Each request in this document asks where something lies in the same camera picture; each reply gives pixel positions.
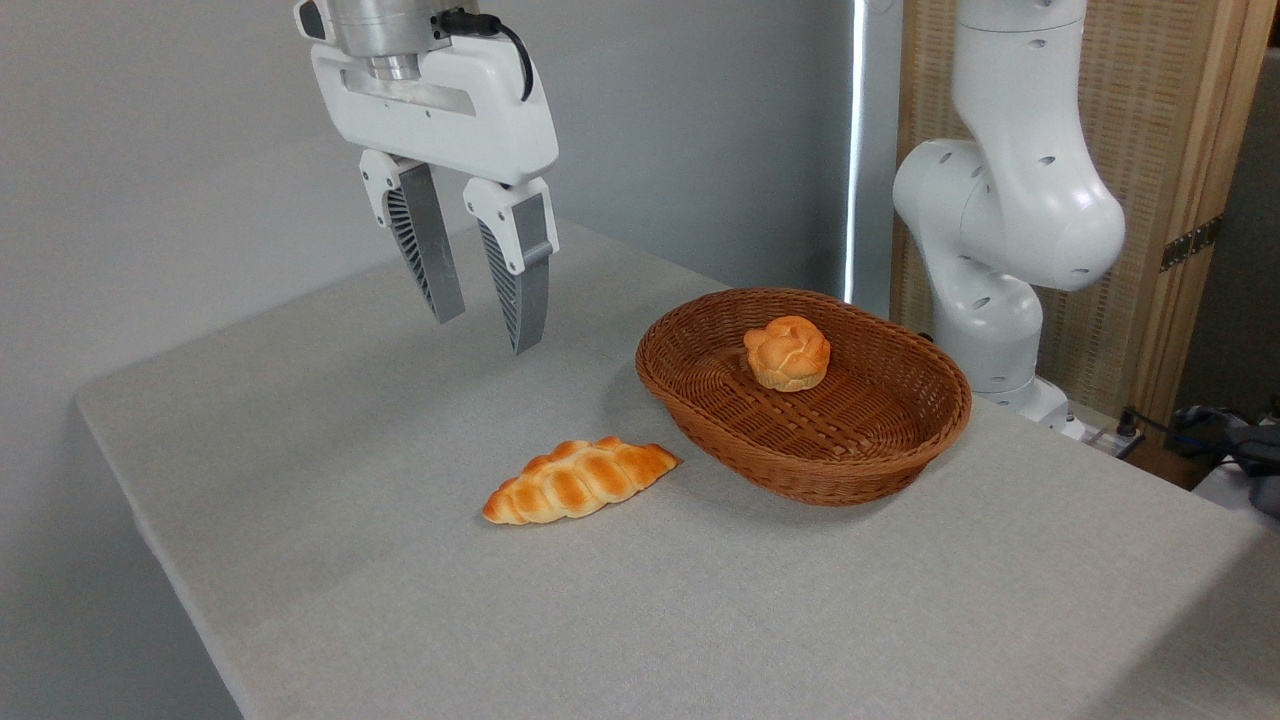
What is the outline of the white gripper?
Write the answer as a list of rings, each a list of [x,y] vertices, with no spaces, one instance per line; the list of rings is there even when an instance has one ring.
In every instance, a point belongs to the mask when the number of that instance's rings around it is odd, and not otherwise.
[[[334,127],[366,149],[360,172],[375,222],[390,232],[436,322],[462,314],[465,299],[429,164],[475,176],[463,200],[511,346],[515,354],[535,346],[550,258],[561,249],[549,188],[536,177],[556,163],[559,145],[541,86],[524,96],[516,46],[456,40],[420,56],[417,79],[376,79],[365,61],[325,44],[312,45],[311,63]]]

